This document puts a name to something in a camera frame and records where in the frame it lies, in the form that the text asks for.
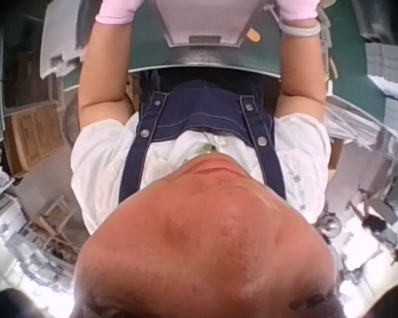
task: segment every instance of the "pink glove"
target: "pink glove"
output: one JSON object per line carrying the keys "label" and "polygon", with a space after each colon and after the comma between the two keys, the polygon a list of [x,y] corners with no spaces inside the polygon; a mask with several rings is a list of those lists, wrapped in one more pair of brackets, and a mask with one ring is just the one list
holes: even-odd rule
{"label": "pink glove", "polygon": [[280,16],[285,21],[316,18],[319,3],[320,0],[277,0]]}
{"label": "pink glove", "polygon": [[125,25],[134,19],[144,0],[103,0],[96,21],[105,25]]}

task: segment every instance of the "table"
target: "table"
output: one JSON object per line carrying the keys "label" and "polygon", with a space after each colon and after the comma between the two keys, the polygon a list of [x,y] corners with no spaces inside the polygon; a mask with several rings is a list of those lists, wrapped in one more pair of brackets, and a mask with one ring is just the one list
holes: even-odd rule
{"label": "table", "polygon": [[[333,48],[330,50],[338,69],[334,82],[336,99],[347,108],[377,121],[385,116],[385,97],[367,77],[364,40],[360,36],[350,0],[338,0],[327,15],[332,27]],[[133,22],[130,72],[179,66],[213,66],[247,70],[272,77],[280,76],[279,28],[269,12],[257,11],[252,27],[261,35],[261,41],[245,39],[240,48],[169,48],[158,18],[145,3]],[[76,87],[80,69],[64,78],[64,89]]]}

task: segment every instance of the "wooden box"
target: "wooden box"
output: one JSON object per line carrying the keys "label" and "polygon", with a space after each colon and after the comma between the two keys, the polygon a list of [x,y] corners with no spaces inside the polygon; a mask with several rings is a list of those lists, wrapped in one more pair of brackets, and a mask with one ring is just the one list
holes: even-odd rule
{"label": "wooden box", "polygon": [[10,115],[5,122],[5,152],[15,178],[21,178],[64,144],[55,104]]}

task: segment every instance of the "person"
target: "person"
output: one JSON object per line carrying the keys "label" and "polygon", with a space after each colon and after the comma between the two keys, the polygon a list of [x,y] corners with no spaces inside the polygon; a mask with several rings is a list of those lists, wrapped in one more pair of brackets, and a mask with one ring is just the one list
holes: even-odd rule
{"label": "person", "polygon": [[364,194],[364,213],[362,213],[354,204],[352,204],[352,202],[348,203],[347,209],[352,209],[352,211],[361,220],[362,227],[365,230],[368,230],[376,238],[376,240],[379,241],[385,251],[390,253],[392,257],[392,266],[395,263],[398,263],[398,235],[387,226],[386,220],[383,220],[377,215],[371,214],[369,212],[369,201],[372,194],[364,189],[360,189],[360,192]]}
{"label": "person", "polygon": [[398,285],[376,301],[363,318],[398,318]]}
{"label": "person", "polygon": [[21,290],[7,288],[0,291],[0,318],[45,318],[44,311]]}
{"label": "person", "polygon": [[312,226],[330,156],[318,0],[279,1],[275,118],[250,74],[200,69],[155,72],[131,115],[141,2],[103,1],[82,67],[72,187],[92,235],[72,317],[343,317]]}

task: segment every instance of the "white bracelet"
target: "white bracelet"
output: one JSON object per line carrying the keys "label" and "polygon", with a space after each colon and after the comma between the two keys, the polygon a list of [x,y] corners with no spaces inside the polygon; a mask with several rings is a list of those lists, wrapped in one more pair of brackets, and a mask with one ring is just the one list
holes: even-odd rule
{"label": "white bracelet", "polygon": [[280,20],[279,27],[283,33],[292,36],[299,36],[301,38],[314,36],[320,34],[321,32],[321,24],[318,21],[317,24],[312,28],[297,28],[295,26],[286,25],[285,23],[282,22],[282,20]]}

